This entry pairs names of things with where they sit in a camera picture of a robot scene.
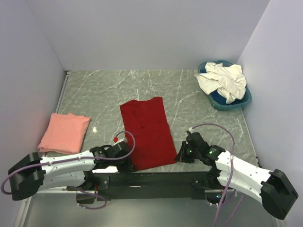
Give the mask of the red t shirt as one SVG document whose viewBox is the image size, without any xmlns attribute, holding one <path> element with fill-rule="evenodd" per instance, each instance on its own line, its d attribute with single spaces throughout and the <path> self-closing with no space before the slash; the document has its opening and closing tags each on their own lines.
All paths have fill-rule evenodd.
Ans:
<svg viewBox="0 0 303 227">
<path fill-rule="evenodd" d="M 131 100 L 120 106 L 125 130 L 135 138 L 130 155 L 135 170 L 174 164 L 177 155 L 162 97 Z"/>
</svg>

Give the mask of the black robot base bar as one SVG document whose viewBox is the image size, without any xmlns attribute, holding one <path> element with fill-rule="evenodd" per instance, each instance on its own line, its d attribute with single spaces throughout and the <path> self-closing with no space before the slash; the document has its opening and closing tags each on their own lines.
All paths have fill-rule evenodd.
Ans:
<svg viewBox="0 0 303 227">
<path fill-rule="evenodd" d="M 191 198 L 221 193 L 224 187 L 209 172 L 93 173 L 80 186 L 107 200 Z"/>
</svg>

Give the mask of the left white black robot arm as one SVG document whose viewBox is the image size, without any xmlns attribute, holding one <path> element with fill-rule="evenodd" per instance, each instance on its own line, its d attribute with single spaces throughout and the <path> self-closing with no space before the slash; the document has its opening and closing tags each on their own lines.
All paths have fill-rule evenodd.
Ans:
<svg viewBox="0 0 303 227">
<path fill-rule="evenodd" d="M 38 191 L 56 187 L 76 187 L 89 190 L 97 184 L 93 171 L 116 166 L 128 168 L 134 147 L 121 141 L 115 145 L 94 147 L 85 152 L 61 157 L 40 157 L 30 153 L 8 171 L 10 192 L 14 201 L 27 199 Z"/>
</svg>

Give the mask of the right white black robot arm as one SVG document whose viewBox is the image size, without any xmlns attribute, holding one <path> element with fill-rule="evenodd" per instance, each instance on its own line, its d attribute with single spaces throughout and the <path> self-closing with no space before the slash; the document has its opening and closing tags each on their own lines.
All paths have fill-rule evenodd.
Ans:
<svg viewBox="0 0 303 227">
<path fill-rule="evenodd" d="M 198 132 L 188 132 L 175 160 L 192 163 L 196 159 L 211 169 L 205 179 L 193 181 L 194 187 L 236 189 L 260 202 L 277 219 L 284 220 L 299 197 L 283 171 L 254 166 L 217 145 L 208 145 Z"/>
</svg>

